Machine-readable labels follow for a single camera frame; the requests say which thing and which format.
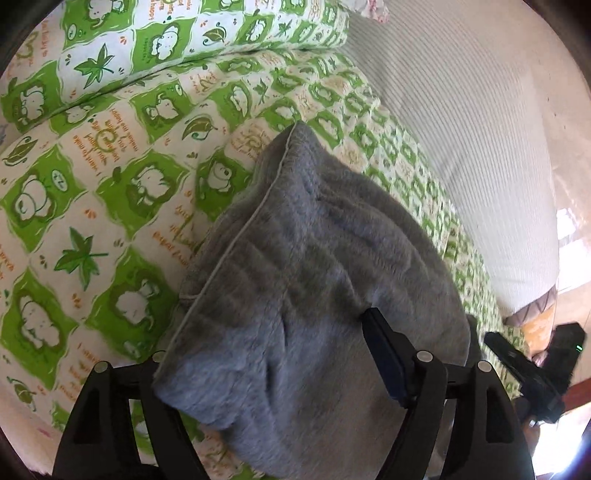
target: white pillow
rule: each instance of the white pillow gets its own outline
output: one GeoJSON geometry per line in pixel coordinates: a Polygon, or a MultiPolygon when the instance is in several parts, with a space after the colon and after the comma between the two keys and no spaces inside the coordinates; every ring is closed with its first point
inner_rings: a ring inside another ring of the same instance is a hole
{"type": "Polygon", "coordinates": [[[513,314],[558,277],[550,157],[530,69],[483,0],[386,6],[384,25],[350,18],[343,50],[421,141],[482,253],[501,313],[513,314]]]}

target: black device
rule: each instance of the black device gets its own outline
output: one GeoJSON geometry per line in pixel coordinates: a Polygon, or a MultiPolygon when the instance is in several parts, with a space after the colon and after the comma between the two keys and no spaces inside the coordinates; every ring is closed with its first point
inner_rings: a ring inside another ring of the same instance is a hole
{"type": "MultiPolygon", "coordinates": [[[[447,398],[456,417],[440,480],[533,480],[531,457],[511,402],[492,366],[446,365],[416,351],[378,309],[361,316],[363,336],[389,396],[407,409],[377,480],[423,480],[447,398]]],[[[94,480],[141,468],[129,414],[142,402],[158,473],[165,480],[209,480],[178,412],[152,392],[160,355],[140,365],[95,365],[64,431],[53,474],[94,480]]]]}
{"type": "Polygon", "coordinates": [[[515,409],[520,422],[529,417],[555,423],[564,413],[562,396],[566,393],[583,351],[585,331],[578,323],[556,327],[542,367],[528,360],[500,333],[489,332],[484,343],[521,384],[515,409]]]}

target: gray plush pillow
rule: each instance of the gray plush pillow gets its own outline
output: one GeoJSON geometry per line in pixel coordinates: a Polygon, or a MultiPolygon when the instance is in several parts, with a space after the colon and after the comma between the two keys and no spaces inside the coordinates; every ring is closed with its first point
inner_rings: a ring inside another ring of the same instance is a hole
{"type": "Polygon", "coordinates": [[[181,298],[187,314],[156,394],[282,478],[373,480],[380,470],[405,411],[363,339],[368,307],[417,349],[467,357],[459,296],[421,227],[302,123],[263,153],[181,298]]]}

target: green patterned bedding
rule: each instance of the green patterned bedding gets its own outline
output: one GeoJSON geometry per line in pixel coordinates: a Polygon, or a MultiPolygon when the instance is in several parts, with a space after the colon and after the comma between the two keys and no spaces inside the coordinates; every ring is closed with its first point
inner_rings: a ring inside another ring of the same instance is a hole
{"type": "MultiPolygon", "coordinates": [[[[481,337],[503,329],[482,257],[411,133],[345,56],[279,49],[290,39],[341,43],[346,14],[290,2],[268,3],[267,15],[258,2],[203,0],[191,10],[198,2],[71,0],[0,82],[0,381],[48,424],[64,427],[96,361],[139,362],[166,347],[187,264],[248,186],[261,151],[299,119],[423,226],[481,337]],[[179,35],[178,50],[165,46],[171,25],[191,32],[179,35]],[[244,52],[255,37],[257,48],[275,50],[244,52]]],[[[514,394],[515,382],[485,355],[514,394]]],[[[139,404],[132,416],[150,458],[139,404]]],[[[186,421],[212,478],[257,476],[214,432],[186,421]]]]}

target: metal rivet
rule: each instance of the metal rivet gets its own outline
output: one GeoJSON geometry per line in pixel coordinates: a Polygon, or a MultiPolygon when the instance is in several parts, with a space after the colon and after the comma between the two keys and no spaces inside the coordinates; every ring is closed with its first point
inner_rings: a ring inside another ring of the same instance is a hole
{"type": "Polygon", "coordinates": [[[431,352],[427,352],[426,350],[421,350],[420,352],[417,352],[417,358],[424,363],[429,363],[431,360],[433,360],[433,355],[431,354],[431,352]]]}
{"type": "Polygon", "coordinates": [[[162,363],[162,360],[164,360],[165,354],[166,354],[166,352],[164,350],[160,350],[159,352],[156,352],[154,355],[152,355],[152,360],[155,363],[160,364],[160,363],[162,363]]]}
{"type": "Polygon", "coordinates": [[[95,365],[95,372],[101,374],[102,372],[105,372],[108,368],[109,364],[107,362],[98,362],[95,365]]]}
{"type": "Polygon", "coordinates": [[[483,371],[484,373],[488,373],[492,370],[492,365],[489,362],[485,362],[484,360],[480,360],[478,362],[478,368],[483,371]]]}

